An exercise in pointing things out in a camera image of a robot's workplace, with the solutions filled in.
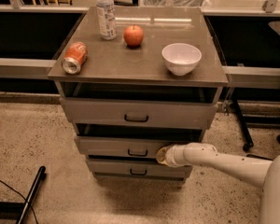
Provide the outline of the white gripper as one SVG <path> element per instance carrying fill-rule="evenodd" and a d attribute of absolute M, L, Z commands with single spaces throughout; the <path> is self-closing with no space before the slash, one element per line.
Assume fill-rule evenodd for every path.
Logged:
<path fill-rule="evenodd" d="M 162 147 L 156 153 L 156 160 L 159 164 L 167 165 L 170 167 L 181 167 L 187 164 L 184 157 L 184 146 L 172 145 Z"/>

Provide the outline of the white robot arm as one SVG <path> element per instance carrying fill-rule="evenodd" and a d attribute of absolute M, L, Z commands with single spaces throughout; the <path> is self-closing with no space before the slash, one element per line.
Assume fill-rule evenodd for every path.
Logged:
<path fill-rule="evenodd" d="M 264 160 L 224 154 L 206 143 L 162 147 L 158 163 L 169 167 L 205 166 L 261 189 L 259 224 L 280 224 L 280 155 Z"/>

